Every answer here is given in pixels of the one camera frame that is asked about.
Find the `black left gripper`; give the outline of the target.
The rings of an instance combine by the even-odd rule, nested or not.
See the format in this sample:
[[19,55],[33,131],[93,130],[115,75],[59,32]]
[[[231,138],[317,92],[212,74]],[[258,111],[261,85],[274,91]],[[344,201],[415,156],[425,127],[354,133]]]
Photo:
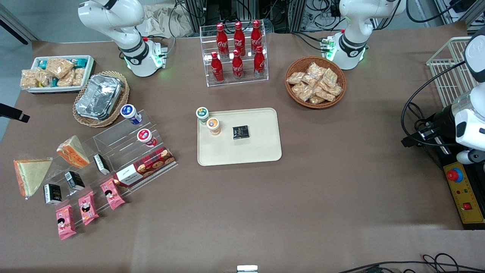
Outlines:
[[423,143],[428,146],[441,145],[456,146],[455,118],[451,106],[417,121],[417,136],[407,136],[401,140],[404,147],[421,147]]

